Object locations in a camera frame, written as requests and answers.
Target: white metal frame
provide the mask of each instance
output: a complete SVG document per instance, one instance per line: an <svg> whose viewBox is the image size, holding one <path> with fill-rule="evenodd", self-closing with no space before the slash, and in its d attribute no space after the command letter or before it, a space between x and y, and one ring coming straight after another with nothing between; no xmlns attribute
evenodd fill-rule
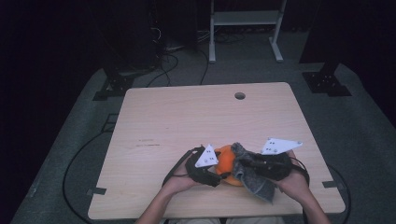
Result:
<svg viewBox="0 0 396 224"><path fill-rule="evenodd" d="M279 10L268 11L215 11L215 0L211 1L210 13L210 42L209 42L209 62L216 62L215 51L215 26L217 25L261 25L274 24L276 26L274 35L269 37L271 48L278 63L283 62L283 57L277 46L280 25L282 24L287 0L282 0Z"/></svg>

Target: hand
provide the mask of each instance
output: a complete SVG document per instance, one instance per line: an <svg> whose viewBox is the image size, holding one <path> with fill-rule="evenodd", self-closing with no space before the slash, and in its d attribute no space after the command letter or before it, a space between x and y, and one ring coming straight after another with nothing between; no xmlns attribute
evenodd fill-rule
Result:
<svg viewBox="0 0 396 224"><path fill-rule="evenodd" d="M288 152L288 155L289 157L296 158L292 150ZM291 162L300 166L296 160L291 159ZM294 169L292 169L289 176L285 177L284 179L279 181L271 181L273 181L282 192L286 193L298 203L301 203L303 199L312 196L311 190L306 183L304 175Z"/></svg>
<svg viewBox="0 0 396 224"><path fill-rule="evenodd" d="M166 190L168 193L177 194L181 191L190 189L193 186L202 185L193 181L187 174L186 162L189 157L184 160L174 171L174 176L163 185L162 190Z"/></svg>

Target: gray cloth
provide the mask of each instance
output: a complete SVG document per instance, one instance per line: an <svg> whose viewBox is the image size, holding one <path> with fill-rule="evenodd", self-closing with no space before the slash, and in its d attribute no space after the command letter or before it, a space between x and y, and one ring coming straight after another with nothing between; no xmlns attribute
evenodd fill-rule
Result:
<svg viewBox="0 0 396 224"><path fill-rule="evenodd" d="M241 181L245 188L257 197L271 203L276 185L261 175L257 175L251 167L245 167L240 160L253 160L255 153L247 151L241 144L234 143L231 150L235 154L233 161L233 176Z"/></svg>

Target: gray carpet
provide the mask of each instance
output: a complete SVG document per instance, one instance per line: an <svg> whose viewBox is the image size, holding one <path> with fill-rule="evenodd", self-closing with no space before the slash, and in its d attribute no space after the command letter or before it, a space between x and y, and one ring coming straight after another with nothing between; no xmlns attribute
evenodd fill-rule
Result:
<svg viewBox="0 0 396 224"><path fill-rule="evenodd" d="M231 45L216 45L217 62L206 70L201 51L181 50L172 53L177 67L151 83L150 87L254 82L288 82L299 102L318 146L327 163L336 168L347 182L352 199L348 223L394 223L396 220L396 131L365 91L358 76L340 65L335 75L352 96L329 97L311 93L302 72L318 71L321 63L298 64L307 33L285 33L278 44L285 59L277 63L268 43L269 34L245 35ZM207 55L207 43L199 48ZM176 63L163 56L163 69ZM133 88L145 88L163 71L139 77ZM106 79L102 70L92 75L77 99L43 163L30 192L12 223L84 223L63 197L64 190L71 207L87 218L91 202L90 189L96 186L111 133L101 132L109 114L119 113L122 97L93 101ZM339 189L347 200L341 179ZM333 223L342 223L347 213L330 215ZM304 223L300 216L284 217L286 223ZM133 223L132 220L92 221L97 223Z"/></svg>

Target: orange object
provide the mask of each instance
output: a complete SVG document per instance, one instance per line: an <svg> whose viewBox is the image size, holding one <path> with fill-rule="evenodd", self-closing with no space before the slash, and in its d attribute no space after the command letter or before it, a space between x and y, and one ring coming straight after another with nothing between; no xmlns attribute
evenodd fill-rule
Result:
<svg viewBox="0 0 396 224"><path fill-rule="evenodd" d="M216 148L215 151L220 152L218 155L219 163L215 166L216 173L218 175L232 173L235 154L233 154L233 151L231 150L231 145ZM234 186L243 186L242 182L233 177L233 175L227 176L224 181Z"/></svg>

